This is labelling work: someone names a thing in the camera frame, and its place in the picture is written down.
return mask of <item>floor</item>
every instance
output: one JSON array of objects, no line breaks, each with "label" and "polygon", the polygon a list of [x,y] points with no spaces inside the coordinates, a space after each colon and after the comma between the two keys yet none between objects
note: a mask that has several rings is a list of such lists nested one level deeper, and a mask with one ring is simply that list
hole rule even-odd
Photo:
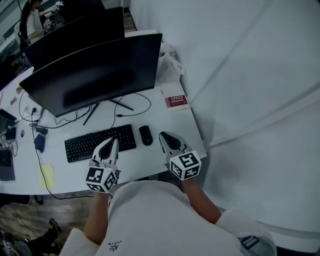
[{"label": "floor", "polygon": [[[136,30],[129,9],[123,13],[124,31]],[[57,194],[59,198],[92,195],[90,191]],[[48,231],[49,219],[54,218],[61,228],[58,241],[63,245],[71,229],[83,229],[92,198],[57,200],[51,195],[43,196],[43,205],[38,205],[32,196],[28,204],[11,203],[0,208],[0,229],[19,239],[33,240]]]}]

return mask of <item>black mouse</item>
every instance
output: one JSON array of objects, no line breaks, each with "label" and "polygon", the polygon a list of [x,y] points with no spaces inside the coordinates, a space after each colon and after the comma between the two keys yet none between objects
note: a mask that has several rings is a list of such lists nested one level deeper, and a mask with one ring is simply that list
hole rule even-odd
[{"label": "black mouse", "polygon": [[154,142],[154,139],[152,138],[149,126],[142,126],[139,128],[139,131],[141,134],[142,143],[146,146],[150,146]]}]

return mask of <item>plastic bag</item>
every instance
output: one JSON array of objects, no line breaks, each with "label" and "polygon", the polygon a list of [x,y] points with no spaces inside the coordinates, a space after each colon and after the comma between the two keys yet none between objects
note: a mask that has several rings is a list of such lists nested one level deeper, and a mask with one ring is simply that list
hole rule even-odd
[{"label": "plastic bag", "polygon": [[166,43],[161,43],[155,79],[160,83],[178,82],[180,76],[185,72],[186,70],[177,60],[173,48]]}]

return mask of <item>shoe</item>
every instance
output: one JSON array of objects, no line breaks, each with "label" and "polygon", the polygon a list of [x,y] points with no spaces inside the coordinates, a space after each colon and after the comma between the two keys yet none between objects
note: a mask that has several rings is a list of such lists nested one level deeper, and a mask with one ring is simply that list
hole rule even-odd
[{"label": "shoe", "polygon": [[54,240],[54,242],[50,246],[50,254],[59,255],[60,253],[61,253],[61,246],[57,240]]},{"label": "shoe", "polygon": [[49,230],[53,230],[56,234],[56,237],[59,236],[59,227],[53,218],[49,219]]}]

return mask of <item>sticky note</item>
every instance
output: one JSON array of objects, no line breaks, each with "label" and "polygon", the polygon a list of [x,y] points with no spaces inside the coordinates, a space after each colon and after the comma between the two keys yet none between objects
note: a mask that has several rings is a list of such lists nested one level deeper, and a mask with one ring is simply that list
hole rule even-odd
[{"label": "sticky note", "polygon": [[54,168],[51,164],[41,164],[42,173],[40,172],[40,184],[46,189],[46,185],[49,190],[54,190],[56,188],[55,179],[54,179]]}]

